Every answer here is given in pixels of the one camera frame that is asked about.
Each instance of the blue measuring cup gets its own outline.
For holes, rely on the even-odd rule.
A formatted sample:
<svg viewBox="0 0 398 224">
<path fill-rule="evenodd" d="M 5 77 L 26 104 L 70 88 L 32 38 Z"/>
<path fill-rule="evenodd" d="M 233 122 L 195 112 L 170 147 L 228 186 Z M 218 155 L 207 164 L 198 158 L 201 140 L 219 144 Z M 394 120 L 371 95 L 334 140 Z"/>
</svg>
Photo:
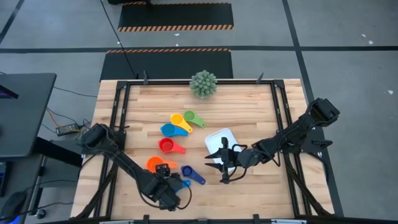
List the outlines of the blue measuring cup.
<svg viewBox="0 0 398 224">
<path fill-rule="evenodd" d="M 183 183 L 181 183 L 181 188 L 177 189 L 177 190 L 174 190 L 175 193 L 177 193 L 181 189 L 184 189 L 184 188 L 186 188 L 188 186 L 191 186 L 191 180 L 183 180 L 182 182 Z"/>
<path fill-rule="evenodd" d="M 160 130 L 162 131 L 163 135 L 168 138 L 173 137 L 174 135 L 188 136 L 188 131 L 177 127 L 172 123 L 163 125 Z"/>
</svg>

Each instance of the green measuring cup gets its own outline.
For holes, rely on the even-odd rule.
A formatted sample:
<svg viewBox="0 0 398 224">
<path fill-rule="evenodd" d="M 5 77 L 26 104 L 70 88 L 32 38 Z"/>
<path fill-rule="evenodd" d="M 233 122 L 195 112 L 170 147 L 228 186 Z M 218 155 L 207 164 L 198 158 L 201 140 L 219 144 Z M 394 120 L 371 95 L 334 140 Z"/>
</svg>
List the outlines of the green measuring cup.
<svg viewBox="0 0 398 224">
<path fill-rule="evenodd" d="M 200 119 L 199 116 L 194 111 L 185 111 L 184 119 L 186 121 L 199 125 L 199 127 L 201 128 L 206 127 L 206 123 L 202 119 Z"/>
</svg>

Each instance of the yellow measuring cup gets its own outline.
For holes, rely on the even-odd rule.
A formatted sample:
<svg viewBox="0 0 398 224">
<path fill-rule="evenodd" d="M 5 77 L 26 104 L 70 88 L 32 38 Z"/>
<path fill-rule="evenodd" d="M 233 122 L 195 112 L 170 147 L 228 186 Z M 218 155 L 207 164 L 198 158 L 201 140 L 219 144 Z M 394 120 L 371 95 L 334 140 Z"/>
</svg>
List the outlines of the yellow measuring cup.
<svg viewBox="0 0 398 224">
<path fill-rule="evenodd" d="M 192 127 L 189 126 L 189 124 L 184 120 L 184 118 L 180 114 L 172 114 L 170 116 L 170 121 L 172 122 L 172 124 L 188 131 L 189 133 L 193 131 Z"/>
</svg>

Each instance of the computer monitor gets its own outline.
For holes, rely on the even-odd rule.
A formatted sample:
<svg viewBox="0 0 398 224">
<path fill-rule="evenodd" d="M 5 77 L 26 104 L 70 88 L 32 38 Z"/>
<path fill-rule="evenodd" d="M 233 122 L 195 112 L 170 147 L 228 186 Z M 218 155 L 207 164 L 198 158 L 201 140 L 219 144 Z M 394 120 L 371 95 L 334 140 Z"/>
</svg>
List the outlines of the computer monitor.
<svg viewBox="0 0 398 224">
<path fill-rule="evenodd" d="M 0 85 L 0 99 L 18 99 L 18 94 Z"/>
</svg>

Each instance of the hazard tape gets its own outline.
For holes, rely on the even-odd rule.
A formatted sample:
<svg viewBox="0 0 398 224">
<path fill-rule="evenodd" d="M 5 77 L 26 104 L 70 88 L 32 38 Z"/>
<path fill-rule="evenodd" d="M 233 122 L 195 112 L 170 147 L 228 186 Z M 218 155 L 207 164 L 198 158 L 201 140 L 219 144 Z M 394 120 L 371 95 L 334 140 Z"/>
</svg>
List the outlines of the hazard tape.
<svg viewBox="0 0 398 224">
<path fill-rule="evenodd" d="M 136 49 L 136 50 L 124 50 L 125 53 L 161 53 L 161 52 L 230 52 L 231 49 Z M 109 50 L 107 54 L 123 53 L 123 50 Z"/>
<path fill-rule="evenodd" d="M 146 2 L 128 2 L 123 3 L 123 6 L 128 5 L 137 5 L 137 4 L 146 4 Z M 152 5 L 160 6 L 160 5 L 181 5 L 181 4 L 230 4 L 229 2 L 184 2 L 184 3 L 152 3 Z"/>
<path fill-rule="evenodd" d="M 173 30 L 230 30 L 234 25 L 183 25 L 183 26 L 139 26 L 119 27 L 119 32 L 173 31 Z"/>
</svg>

